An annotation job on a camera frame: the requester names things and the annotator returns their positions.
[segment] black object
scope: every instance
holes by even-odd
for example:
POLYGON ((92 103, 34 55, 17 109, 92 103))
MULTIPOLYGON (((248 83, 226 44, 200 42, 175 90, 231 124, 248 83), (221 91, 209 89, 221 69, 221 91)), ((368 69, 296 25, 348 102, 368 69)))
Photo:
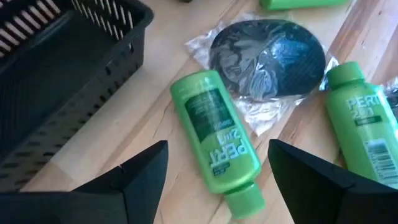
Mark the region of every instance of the black object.
POLYGON ((136 0, 1 1, 0 191, 28 182, 142 65, 152 18, 136 0))
POLYGON ((284 20, 232 24, 214 40, 210 68, 235 95, 254 101, 310 93, 321 81, 325 53, 306 28, 284 20))
POLYGON ((296 224, 398 223, 398 190, 279 140, 268 158, 296 224))
POLYGON ((0 194, 2 224, 152 224, 166 178, 167 141, 72 192, 0 194))

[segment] basket slot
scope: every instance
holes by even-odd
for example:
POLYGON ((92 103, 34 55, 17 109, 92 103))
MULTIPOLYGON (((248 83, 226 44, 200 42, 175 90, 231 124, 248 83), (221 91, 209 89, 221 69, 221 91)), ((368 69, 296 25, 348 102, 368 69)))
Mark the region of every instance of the basket slot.
POLYGON ((62 13, 53 0, 0 2, 0 58, 13 53, 62 13))
POLYGON ((123 1, 71 0, 73 7, 116 40, 134 28, 134 16, 123 1))

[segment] bottle label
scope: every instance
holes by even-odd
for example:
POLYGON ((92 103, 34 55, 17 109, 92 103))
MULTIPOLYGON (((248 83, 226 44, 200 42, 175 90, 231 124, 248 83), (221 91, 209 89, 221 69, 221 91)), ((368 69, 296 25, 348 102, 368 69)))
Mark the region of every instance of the bottle label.
POLYGON ((398 184, 397 165, 385 139, 374 139, 364 143, 377 179, 384 185, 398 184))
POLYGON ((218 89, 191 97, 185 109, 202 142, 207 136, 235 125, 218 89))
POLYGON ((347 105, 356 126, 382 122, 381 116, 375 115, 373 110, 373 106, 381 105, 376 94, 350 98, 347 105))
POLYGON ((242 134, 218 89, 191 97, 185 103, 213 176, 224 174, 231 160, 248 153, 242 134))

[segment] barcode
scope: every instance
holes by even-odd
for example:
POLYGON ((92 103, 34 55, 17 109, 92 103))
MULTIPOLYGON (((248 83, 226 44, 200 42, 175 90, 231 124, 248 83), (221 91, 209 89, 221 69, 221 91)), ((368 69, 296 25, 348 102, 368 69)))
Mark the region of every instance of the barcode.
POLYGON ((379 179, 385 185, 398 184, 398 170, 384 139, 365 142, 368 156, 379 179))

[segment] wooden table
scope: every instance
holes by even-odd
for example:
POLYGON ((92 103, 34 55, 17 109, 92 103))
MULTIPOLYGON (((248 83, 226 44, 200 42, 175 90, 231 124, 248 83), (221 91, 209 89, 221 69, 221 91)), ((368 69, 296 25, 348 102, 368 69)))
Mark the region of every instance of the wooden table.
MULTIPOLYGON (((224 224, 231 215, 221 197, 206 190, 185 133, 175 114, 169 86, 200 69, 184 43, 258 8, 257 0, 144 0, 155 11, 146 33, 144 66, 40 171, 24 190, 72 190, 161 140, 170 160, 156 224, 224 224)), ((369 81, 398 75, 397 0, 354 0, 328 9, 283 12, 308 27, 340 62, 356 60, 369 81)), ((279 138, 328 161, 338 146, 327 120, 325 94, 290 110, 270 131, 251 134, 261 161, 257 182, 267 208, 247 223, 293 223, 267 161, 268 140, 279 138)))

